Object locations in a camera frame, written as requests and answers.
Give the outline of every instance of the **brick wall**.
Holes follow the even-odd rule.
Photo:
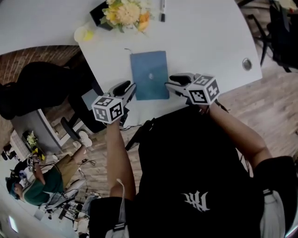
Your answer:
[[[0,55],[0,83],[16,82],[22,68],[30,62],[43,61],[65,65],[80,51],[78,46],[42,46]],[[0,116],[0,151],[9,142],[13,127]]]

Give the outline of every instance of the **green shirt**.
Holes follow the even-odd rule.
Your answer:
[[[23,190],[24,200],[35,206],[40,206],[49,200],[50,195],[46,192],[63,193],[63,180],[61,173],[54,166],[43,174],[46,184],[43,185],[38,179]]]

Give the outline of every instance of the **khaki pants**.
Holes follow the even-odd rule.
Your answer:
[[[75,172],[78,171],[79,165],[72,159],[71,156],[67,155],[62,158],[57,164],[57,168],[61,172],[63,180],[63,188],[65,189],[67,184],[70,182],[71,178],[74,176]]]

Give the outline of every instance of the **black box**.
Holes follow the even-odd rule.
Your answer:
[[[93,21],[95,22],[95,24],[98,27],[101,27],[101,28],[104,28],[104,29],[110,31],[110,30],[113,29],[113,27],[111,27],[108,23],[101,24],[101,18],[103,18],[105,16],[103,14],[102,10],[105,9],[105,8],[108,8],[108,4],[107,4],[106,1],[104,1],[102,4],[100,4],[99,6],[94,8],[90,12],[90,14],[91,14],[91,17],[92,17]]]

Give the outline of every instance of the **black t-shirt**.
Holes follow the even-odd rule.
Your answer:
[[[156,119],[142,136],[139,155],[139,193],[135,201],[126,200],[132,238],[259,237],[265,189],[279,193],[286,230],[294,220],[297,189],[292,159],[263,161],[250,178],[228,136],[195,107]],[[91,238],[105,237],[114,228],[120,204],[121,198],[92,202]]]

